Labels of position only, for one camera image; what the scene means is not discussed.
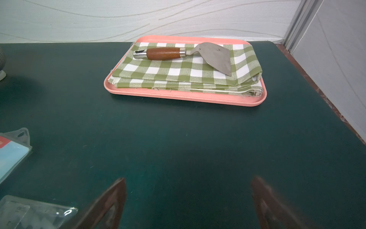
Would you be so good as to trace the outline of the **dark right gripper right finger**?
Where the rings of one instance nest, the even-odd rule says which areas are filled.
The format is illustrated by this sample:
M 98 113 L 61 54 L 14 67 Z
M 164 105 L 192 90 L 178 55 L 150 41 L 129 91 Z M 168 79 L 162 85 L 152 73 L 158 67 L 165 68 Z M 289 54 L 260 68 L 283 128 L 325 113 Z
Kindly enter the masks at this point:
M 276 192 L 259 176 L 251 182 L 256 216 L 261 229 L 306 229 L 306 222 L 283 203 Z

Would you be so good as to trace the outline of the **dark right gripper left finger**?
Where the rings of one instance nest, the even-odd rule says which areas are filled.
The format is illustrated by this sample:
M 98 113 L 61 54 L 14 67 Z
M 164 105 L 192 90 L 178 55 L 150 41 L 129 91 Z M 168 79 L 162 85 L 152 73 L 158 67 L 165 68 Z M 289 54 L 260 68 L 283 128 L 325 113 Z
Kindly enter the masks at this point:
M 62 229 L 117 229 L 127 199 L 124 178 L 117 179 L 89 208 L 61 226 Z

